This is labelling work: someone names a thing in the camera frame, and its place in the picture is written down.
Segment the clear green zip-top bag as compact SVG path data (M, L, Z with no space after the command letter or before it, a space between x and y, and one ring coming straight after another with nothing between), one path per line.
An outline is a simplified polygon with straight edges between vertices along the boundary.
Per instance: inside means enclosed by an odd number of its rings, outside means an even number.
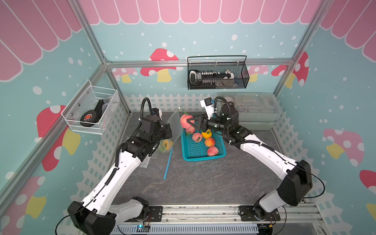
M178 109L167 120L167 124L170 124L171 131L172 131L171 140L173 141L173 146L174 146L175 141L181 136L182 131L183 131L183 127L181 126L181 123L180 123L180 118L181 118L180 113L179 113L180 111L181 111L181 106L179 106ZM167 152L167 151L163 151L162 142L163 140L160 142L158 146L158 149L157 149L158 153Z

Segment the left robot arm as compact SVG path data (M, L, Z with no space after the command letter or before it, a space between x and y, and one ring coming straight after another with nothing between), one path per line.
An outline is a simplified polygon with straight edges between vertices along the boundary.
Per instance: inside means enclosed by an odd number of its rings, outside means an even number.
M74 227L86 235L109 235L127 220L141 223L150 220L149 203L141 197L133 197L114 209L111 205L132 172L154 154L161 141L171 137L171 127L163 122L160 110L152 108L150 99L144 98L139 124L131 137L115 150L112 168L82 201L69 205L67 217Z

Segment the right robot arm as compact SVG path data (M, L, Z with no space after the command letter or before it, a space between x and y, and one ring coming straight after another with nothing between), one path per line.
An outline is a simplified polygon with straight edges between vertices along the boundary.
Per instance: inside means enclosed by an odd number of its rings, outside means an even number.
M268 220L273 212L285 205L297 206L307 198L313 187L310 164L285 156L259 139L251 130L239 123L239 112L235 104L223 97L207 98L200 102L205 113L197 117L186 115L181 118L184 128L197 131L218 131L224 142L249 153L271 169L281 180L280 186L259 198L250 214L259 221Z

